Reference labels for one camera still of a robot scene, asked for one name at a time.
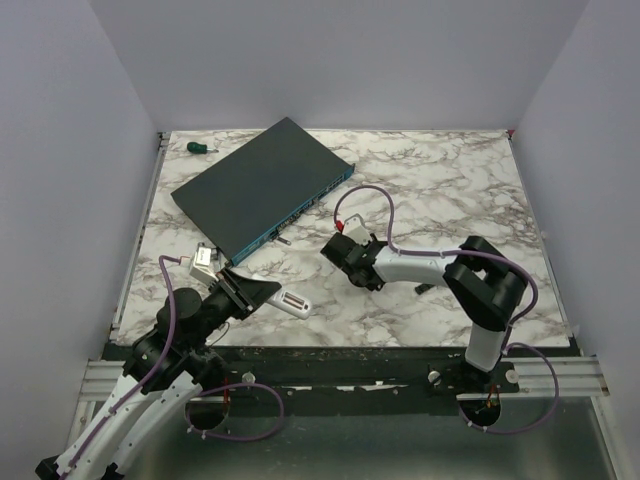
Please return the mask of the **white remote control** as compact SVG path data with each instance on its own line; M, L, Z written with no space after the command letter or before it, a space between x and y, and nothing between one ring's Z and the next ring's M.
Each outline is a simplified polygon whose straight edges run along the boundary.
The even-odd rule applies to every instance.
M308 319L312 311L309 299L284 286L272 293L265 303L301 320Z

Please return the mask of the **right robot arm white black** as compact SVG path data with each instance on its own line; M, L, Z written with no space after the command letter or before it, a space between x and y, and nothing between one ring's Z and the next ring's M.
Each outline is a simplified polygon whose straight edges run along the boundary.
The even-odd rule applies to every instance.
M448 288L472 322L461 382L474 392L494 383L514 312L532 278L484 238L470 236L458 249L427 251L401 250L376 237L362 244L336 233L321 254L351 284L369 291L397 282Z

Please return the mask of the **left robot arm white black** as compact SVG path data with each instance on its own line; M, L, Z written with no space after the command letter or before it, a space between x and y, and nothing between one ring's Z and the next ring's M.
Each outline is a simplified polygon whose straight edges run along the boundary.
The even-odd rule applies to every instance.
M282 289L228 269L202 297L169 288L153 329L133 344L107 400L78 439L35 469L41 479L122 479L143 443L197 395L225 385L207 338L230 318L245 319Z

